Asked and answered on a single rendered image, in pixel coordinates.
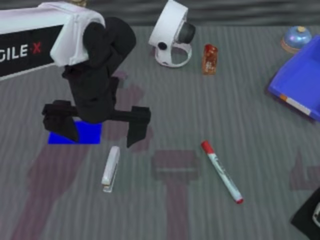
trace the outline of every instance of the red letter x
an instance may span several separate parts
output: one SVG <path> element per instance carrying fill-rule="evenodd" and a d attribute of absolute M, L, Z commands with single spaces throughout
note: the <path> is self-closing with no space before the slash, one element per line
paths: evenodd
<path fill-rule="evenodd" d="M 33 54 L 40 54 L 41 53 L 41 42 L 34 42 L 33 43 Z"/>

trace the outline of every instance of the black lens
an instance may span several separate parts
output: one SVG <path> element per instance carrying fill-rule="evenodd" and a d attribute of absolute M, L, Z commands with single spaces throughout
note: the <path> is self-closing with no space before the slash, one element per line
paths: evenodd
<path fill-rule="evenodd" d="M 179 32 L 178 41 L 179 43 L 189 44 L 194 39 L 196 34 L 196 27 L 190 23 L 185 22 Z"/>

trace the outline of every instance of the blue object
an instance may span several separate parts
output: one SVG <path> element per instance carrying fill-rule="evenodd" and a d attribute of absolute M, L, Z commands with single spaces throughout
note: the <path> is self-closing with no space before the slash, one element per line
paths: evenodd
<path fill-rule="evenodd" d="M 64 136 L 50 132 L 48 144 L 100 144 L 102 123 L 90 124 L 84 121 L 76 121 L 75 125 L 79 134 L 79 142 L 71 141 Z"/>
<path fill-rule="evenodd" d="M 285 44 L 294 49 L 301 49 L 309 43 L 311 39 L 311 33 L 303 26 L 290 27 L 283 38 Z"/>
<path fill-rule="evenodd" d="M 280 68 L 268 90 L 320 122 L 320 35 Z"/>

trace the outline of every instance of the red marker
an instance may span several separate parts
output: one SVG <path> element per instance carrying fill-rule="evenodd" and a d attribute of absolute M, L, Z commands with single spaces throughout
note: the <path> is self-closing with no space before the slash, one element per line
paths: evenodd
<path fill-rule="evenodd" d="M 236 185 L 232 181 L 229 174 L 226 172 L 225 168 L 220 163 L 220 161 L 219 161 L 217 155 L 215 154 L 214 149 L 211 147 L 210 143 L 206 140 L 201 143 L 201 147 L 203 148 L 205 153 L 208 155 L 215 170 L 218 172 L 224 185 L 229 190 L 229 193 L 231 194 L 232 198 L 235 200 L 235 202 L 237 204 L 242 204 L 244 202 L 244 199 L 241 196 L 241 193 L 239 192 L 238 188 L 236 187 Z"/>

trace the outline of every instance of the black label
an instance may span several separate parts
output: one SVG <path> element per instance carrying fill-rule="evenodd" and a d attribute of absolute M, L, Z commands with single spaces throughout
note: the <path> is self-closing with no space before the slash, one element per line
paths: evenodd
<path fill-rule="evenodd" d="M 50 51 L 62 27 L 0 35 L 0 78 L 53 63 Z"/>

